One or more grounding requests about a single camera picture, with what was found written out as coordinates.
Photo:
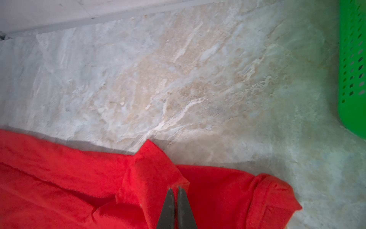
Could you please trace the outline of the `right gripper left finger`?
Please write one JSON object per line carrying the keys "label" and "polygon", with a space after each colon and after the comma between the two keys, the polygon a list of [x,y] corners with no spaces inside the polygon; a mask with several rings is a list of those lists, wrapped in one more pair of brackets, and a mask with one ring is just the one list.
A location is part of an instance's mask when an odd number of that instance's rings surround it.
{"label": "right gripper left finger", "polygon": [[174,229],[175,227],[175,198],[172,189],[167,191],[162,211],[156,229]]}

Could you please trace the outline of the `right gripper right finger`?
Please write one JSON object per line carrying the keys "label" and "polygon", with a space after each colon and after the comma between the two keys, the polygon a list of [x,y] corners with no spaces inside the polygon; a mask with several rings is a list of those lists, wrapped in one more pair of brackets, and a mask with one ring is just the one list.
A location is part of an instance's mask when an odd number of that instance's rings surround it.
{"label": "right gripper right finger", "polygon": [[178,229],[198,229],[186,191],[179,187],[177,197]]}

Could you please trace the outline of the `red t-shirt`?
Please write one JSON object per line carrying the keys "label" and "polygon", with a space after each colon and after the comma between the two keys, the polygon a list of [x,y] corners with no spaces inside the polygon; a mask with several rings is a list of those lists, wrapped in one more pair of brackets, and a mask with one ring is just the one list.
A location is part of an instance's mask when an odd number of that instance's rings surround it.
{"label": "red t-shirt", "polygon": [[131,156],[1,130],[3,229],[155,229],[179,189],[200,229],[283,229],[302,209],[277,177],[176,165],[150,140]]}

